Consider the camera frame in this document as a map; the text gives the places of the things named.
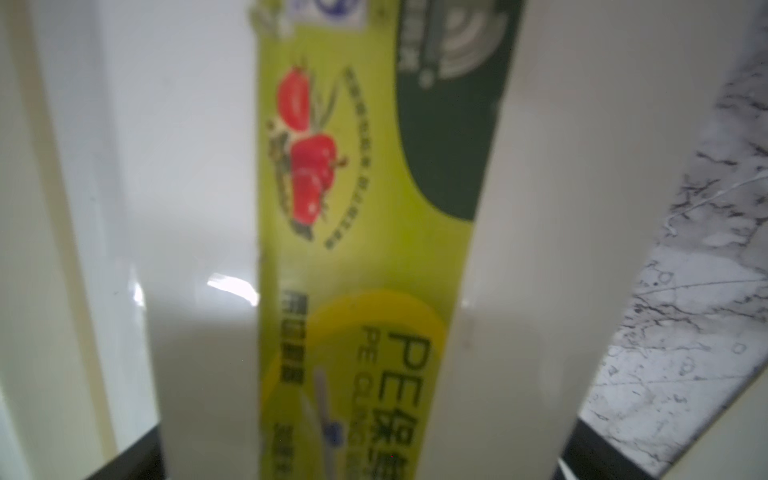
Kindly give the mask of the white wrap dispenser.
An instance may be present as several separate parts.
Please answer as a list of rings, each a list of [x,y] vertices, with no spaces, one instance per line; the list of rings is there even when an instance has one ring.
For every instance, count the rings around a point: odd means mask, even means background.
[[[653,479],[767,367],[763,1],[5,1],[1,475]]]

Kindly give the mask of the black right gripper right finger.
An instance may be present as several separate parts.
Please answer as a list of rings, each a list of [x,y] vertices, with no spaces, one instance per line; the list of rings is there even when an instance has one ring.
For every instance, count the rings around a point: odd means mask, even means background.
[[[578,419],[552,479],[642,479],[653,476]]]

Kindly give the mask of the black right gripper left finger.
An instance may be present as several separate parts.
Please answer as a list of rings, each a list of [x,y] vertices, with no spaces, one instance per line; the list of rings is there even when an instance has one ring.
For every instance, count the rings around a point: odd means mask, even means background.
[[[92,473],[87,480],[164,480],[165,463],[159,426]]]

